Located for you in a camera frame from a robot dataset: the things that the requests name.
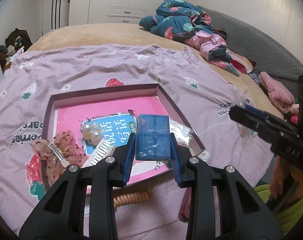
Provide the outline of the white wardrobe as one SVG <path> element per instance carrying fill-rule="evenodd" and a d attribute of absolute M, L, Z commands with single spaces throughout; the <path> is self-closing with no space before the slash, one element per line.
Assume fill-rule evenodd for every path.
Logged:
<path fill-rule="evenodd" d="M 132 23 L 156 13 L 166 0 L 42 0 L 41 33 L 70 25 Z"/>

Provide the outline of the white earring card bag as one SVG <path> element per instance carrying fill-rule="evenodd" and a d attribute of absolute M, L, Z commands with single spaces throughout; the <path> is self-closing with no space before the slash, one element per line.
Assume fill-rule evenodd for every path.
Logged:
<path fill-rule="evenodd" d="M 194 139 L 194 132 L 191 128 L 170 119 L 170 132 L 175 135 L 178 145 L 188 148 L 191 155 L 198 153 L 199 146 Z"/>

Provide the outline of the pink strawberry print blanket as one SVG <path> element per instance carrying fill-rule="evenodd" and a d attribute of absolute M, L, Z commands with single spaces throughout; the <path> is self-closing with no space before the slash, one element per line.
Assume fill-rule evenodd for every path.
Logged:
<path fill-rule="evenodd" d="M 268 143 L 229 118 L 235 103 L 252 103 L 235 82 L 216 73 L 190 49 L 105 44 L 28 51 L 0 84 L 0 215 L 18 233 L 38 204 L 43 183 L 30 143 L 44 130 L 49 99 L 77 90 L 159 84 L 182 111 L 205 149 L 209 165 L 234 166 L 252 186 L 273 157 Z"/>

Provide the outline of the maroon snap hair clip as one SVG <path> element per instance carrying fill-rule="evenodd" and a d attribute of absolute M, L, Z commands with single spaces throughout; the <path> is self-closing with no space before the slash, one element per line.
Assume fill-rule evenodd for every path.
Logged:
<path fill-rule="evenodd" d="M 179 220 L 181 222 L 188 222 L 190 216 L 190 205 L 191 205 L 191 193 L 192 189 L 187 188 L 181 202 L 180 210 L 179 210 Z"/>

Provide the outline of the grey padded headboard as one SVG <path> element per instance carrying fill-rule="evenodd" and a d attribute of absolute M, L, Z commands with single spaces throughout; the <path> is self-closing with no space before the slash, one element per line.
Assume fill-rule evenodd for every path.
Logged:
<path fill-rule="evenodd" d="M 303 75 L 303 64 L 284 46 L 257 28 L 234 17 L 199 6 L 207 12 L 213 27 L 227 33 L 227 47 L 256 62 L 253 72 L 268 73 L 282 83 L 295 98 L 299 96 L 298 78 Z"/>

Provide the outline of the white claw hair clip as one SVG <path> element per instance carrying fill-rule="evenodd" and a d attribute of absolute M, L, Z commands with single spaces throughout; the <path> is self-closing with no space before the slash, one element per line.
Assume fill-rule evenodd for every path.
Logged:
<path fill-rule="evenodd" d="M 102 139 L 88 156 L 88 159 L 85 161 L 82 168 L 94 166 L 104 158 L 112 156 L 115 149 L 116 145 L 112 145 L 107 140 Z"/>

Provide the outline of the small blue plastic box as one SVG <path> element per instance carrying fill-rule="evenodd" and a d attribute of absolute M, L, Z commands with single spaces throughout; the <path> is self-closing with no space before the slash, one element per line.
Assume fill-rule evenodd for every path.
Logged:
<path fill-rule="evenodd" d="M 136 130 L 136 160 L 169 160 L 171 156 L 170 137 L 169 116 L 140 114 Z"/>

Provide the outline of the black backpack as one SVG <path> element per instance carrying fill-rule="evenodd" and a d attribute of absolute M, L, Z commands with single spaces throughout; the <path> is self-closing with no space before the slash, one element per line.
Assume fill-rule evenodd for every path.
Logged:
<path fill-rule="evenodd" d="M 6 47 L 13 46 L 15 51 L 18 51 L 22 47 L 24 50 L 28 50 L 33 44 L 26 30 L 15 29 L 5 39 Z"/>

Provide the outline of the dark cardboard tray box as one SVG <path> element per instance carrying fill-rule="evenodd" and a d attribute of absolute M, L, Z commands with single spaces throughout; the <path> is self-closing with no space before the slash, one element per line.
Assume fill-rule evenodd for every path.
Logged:
<path fill-rule="evenodd" d="M 167 115 L 178 124 L 191 127 L 166 91 L 154 83 L 53 95 L 46 109 L 42 137 L 51 141 L 56 133 L 70 130 L 77 145 L 92 154 L 94 146 L 84 141 L 81 134 L 84 123 L 99 126 L 109 144 L 121 146 L 135 131 L 140 114 Z"/>

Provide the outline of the teal floral quilt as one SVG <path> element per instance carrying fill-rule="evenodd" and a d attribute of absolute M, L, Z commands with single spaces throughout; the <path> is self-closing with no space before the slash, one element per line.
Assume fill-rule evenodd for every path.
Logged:
<path fill-rule="evenodd" d="M 179 42 L 198 31 L 213 33 L 209 14 L 184 0 L 164 1 L 156 14 L 144 17 L 138 25 L 152 34 Z"/>

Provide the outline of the dotted mesh bow hair clip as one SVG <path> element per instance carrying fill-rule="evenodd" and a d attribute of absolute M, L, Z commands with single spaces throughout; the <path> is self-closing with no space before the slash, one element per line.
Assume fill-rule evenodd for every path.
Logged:
<path fill-rule="evenodd" d="M 53 142 L 45 139 L 36 139 L 31 142 L 36 156 L 46 163 L 46 176 L 52 186 L 70 165 L 82 167 L 88 157 L 79 147 L 71 130 L 59 132 Z"/>

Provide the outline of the pearl hair accessory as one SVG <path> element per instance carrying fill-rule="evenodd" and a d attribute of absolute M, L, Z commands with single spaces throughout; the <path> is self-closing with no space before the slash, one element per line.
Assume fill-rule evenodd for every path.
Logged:
<path fill-rule="evenodd" d="M 88 141 L 90 144 L 97 146 L 103 139 L 102 130 L 96 123 L 84 122 L 81 127 L 81 133 L 83 139 Z"/>

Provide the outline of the pink book in tray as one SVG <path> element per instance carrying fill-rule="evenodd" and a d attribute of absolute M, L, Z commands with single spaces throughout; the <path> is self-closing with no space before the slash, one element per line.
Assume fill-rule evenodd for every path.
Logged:
<path fill-rule="evenodd" d="M 98 124 L 105 139 L 112 145 L 121 146 L 127 143 L 129 133 L 134 129 L 136 119 L 128 111 L 132 110 L 135 116 L 140 114 L 156 114 L 171 116 L 164 103 L 158 96 L 138 96 L 133 98 L 90 102 L 55 110 L 53 134 L 65 130 L 74 133 L 75 142 L 83 146 L 87 154 L 91 154 L 94 147 L 83 142 L 80 131 L 85 121 Z"/>

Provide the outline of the pink pajama garment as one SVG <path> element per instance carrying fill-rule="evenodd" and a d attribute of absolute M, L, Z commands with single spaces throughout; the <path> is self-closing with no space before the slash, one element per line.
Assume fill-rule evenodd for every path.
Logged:
<path fill-rule="evenodd" d="M 226 42 L 220 35 L 198 31 L 193 37 L 185 40 L 184 43 L 198 50 L 200 56 L 206 62 L 235 76 L 239 76 L 236 68 L 231 63 L 232 57 L 227 52 Z"/>

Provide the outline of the pink fuzzy cloth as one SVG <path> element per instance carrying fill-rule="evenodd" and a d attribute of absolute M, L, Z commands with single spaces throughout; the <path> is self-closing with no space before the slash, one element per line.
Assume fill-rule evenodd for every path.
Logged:
<path fill-rule="evenodd" d="M 279 81 L 274 80 L 268 73 L 261 72 L 258 76 L 272 105 L 282 114 L 290 112 L 295 98 L 292 93 Z"/>

